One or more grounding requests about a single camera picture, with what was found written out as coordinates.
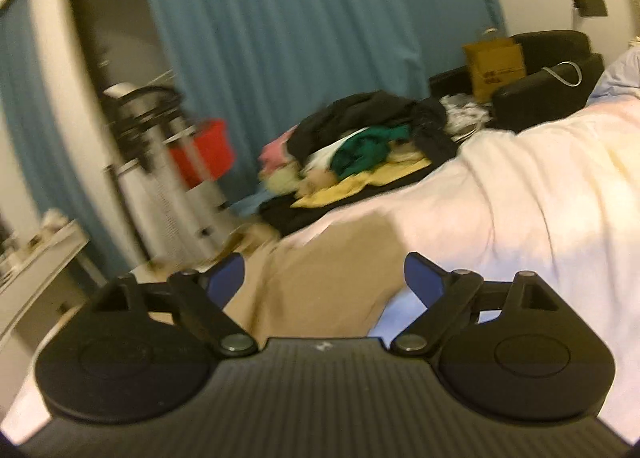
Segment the brown paper bag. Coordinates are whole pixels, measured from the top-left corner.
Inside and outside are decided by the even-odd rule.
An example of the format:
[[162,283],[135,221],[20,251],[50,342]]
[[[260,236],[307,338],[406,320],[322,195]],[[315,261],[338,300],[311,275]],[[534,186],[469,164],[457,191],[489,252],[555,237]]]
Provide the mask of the brown paper bag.
[[527,75],[522,47],[511,38],[468,44],[463,48],[474,97],[479,103],[491,101],[498,88]]

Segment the curtain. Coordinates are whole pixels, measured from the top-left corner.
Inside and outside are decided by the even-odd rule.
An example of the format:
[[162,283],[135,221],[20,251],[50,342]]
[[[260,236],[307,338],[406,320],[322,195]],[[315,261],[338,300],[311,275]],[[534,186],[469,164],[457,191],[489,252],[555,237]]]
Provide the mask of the curtain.
[[228,123],[231,201],[255,189],[261,148],[317,108],[378,89],[424,98],[463,43],[502,26],[497,0],[149,3],[187,110]]
[[47,101],[28,0],[0,10],[0,111],[40,213],[57,207],[87,232],[87,255],[107,278],[129,270],[72,167]]

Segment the green cloth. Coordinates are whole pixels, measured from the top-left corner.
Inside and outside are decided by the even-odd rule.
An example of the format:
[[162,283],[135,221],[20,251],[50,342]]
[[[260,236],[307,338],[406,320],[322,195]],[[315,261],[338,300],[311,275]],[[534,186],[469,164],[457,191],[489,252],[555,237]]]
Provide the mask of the green cloth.
[[409,125],[372,126],[347,139],[335,152],[330,168],[338,180],[368,171],[386,161],[391,150],[389,142],[402,140],[409,140]]

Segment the black leather sofa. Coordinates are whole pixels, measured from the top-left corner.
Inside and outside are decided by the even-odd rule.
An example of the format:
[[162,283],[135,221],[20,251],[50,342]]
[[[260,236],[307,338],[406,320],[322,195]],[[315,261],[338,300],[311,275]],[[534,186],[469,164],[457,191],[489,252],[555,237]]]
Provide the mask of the black leather sofa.
[[[489,126],[518,132],[582,109],[604,71],[602,55],[591,51],[587,35],[577,31],[545,31],[512,37],[522,46],[527,77],[494,93],[494,120]],[[564,85],[542,70],[543,66],[548,66],[564,80],[577,82],[573,66],[556,66],[561,61],[574,61],[580,66],[580,86]],[[445,95],[473,93],[466,66],[431,77],[429,84],[431,96],[438,99]]]

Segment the red bucket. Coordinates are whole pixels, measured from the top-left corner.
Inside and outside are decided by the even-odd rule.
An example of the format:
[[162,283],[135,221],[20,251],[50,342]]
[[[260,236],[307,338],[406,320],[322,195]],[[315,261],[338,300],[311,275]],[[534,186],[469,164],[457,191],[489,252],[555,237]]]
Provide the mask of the red bucket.
[[[236,157],[226,138],[226,123],[222,119],[213,119],[201,123],[193,142],[213,178],[222,177],[234,165]],[[175,143],[174,146],[169,148],[169,152],[180,169],[185,185],[189,189],[193,189],[202,183],[202,179],[198,176],[198,172],[191,164],[182,146]]]

